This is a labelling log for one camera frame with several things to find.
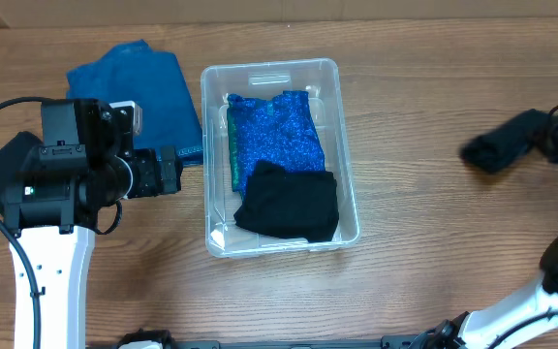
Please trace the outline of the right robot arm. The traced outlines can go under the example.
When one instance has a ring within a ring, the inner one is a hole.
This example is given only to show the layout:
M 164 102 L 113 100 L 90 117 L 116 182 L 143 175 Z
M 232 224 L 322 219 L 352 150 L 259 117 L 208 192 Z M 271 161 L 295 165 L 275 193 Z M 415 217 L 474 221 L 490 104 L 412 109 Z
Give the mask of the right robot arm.
M 461 159 L 494 175 L 536 148 L 558 165 L 558 105 L 524 111 L 460 150 Z M 414 348 L 515 348 L 558 328 L 558 237 L 540 260 L 539 276 L 483 310 L 465 312 L 419 334 Z

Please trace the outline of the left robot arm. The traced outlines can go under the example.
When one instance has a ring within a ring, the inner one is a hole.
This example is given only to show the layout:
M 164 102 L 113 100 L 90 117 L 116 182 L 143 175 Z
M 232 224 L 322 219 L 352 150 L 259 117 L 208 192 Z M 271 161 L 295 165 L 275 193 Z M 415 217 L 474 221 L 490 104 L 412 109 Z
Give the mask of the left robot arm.
M 133 101 L 41 105 L 43 141 L 3 191 L 15 237 L 16 348 L 82 348 L 86 283 L 99 211 L 180 190 L 171 146 L 136 149 L 142 110 Z

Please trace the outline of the sparkly blue green garment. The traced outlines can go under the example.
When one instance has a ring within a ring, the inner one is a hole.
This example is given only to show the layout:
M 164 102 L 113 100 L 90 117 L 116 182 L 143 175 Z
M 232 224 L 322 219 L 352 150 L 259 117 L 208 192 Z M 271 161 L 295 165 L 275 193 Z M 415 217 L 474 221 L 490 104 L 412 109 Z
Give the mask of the sparkly blue green garment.
M 269 100 L 231 94 L 226 119 L 232 190 L 240 196 L 260 160 L 292 173 L 326 168 L 306 91 L 288 90 Z

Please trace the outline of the black cloth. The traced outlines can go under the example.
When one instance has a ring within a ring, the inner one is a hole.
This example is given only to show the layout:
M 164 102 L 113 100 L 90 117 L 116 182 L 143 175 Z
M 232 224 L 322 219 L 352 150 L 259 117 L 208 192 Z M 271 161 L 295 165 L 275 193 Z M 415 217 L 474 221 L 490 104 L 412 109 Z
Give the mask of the black cloth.
M 329 242 L 339 222 L 337 181 L 331 172 L 290 173 L 260 160 L 234 220 L 237 227 L 267 237 Z
M 41 140 L 34 134 L 23 131 L 16 134 L 9 142 L 0 148 L 0 213 L 4 212 L 2 194 L 7 185 L 15 178 L 17 172 L 31 149 L 41 144 Z
M 497 174 L 535 146 L 536 137 L 545 130 L 549 120 L 549 114 L 544 111 L 523 111 L 467 142 L 461 147 L 459 157 L 489 175 Z

